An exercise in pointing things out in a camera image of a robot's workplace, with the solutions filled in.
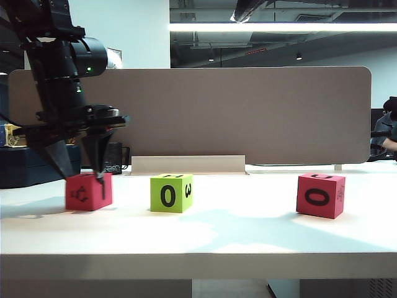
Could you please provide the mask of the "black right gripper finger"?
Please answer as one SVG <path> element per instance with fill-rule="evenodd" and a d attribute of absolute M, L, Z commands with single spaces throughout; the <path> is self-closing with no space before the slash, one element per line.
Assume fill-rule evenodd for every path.
<path fill-rule="evenodd" d="M 265 0 L 238 0 L 235 10 L 232 14 L 232 21 L 237 23 L 247 22 L 254 11 L 266 3 L 266 5 L 273 4 L 274 1 Z"/>

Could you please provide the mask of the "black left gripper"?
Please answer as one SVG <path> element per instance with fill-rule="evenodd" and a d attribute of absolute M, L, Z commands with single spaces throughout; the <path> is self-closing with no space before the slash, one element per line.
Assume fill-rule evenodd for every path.
<path fill-rule="evenodd" d="M 103 104 L 70 109 L 52 119 L 44 112 L 38 112 L 37 116 L 42 124 L 20 126 L 14 130 L 14 136 L 24 139 L 66 179 L 74 172 L 64 140 L 83 135 L 82 142 L 90 166 L 98 182 L 103 183 L 104 158 L 109 141 L 116 129 L 128 125 L 130 117 L 122 115 L 115 107 Z"/>

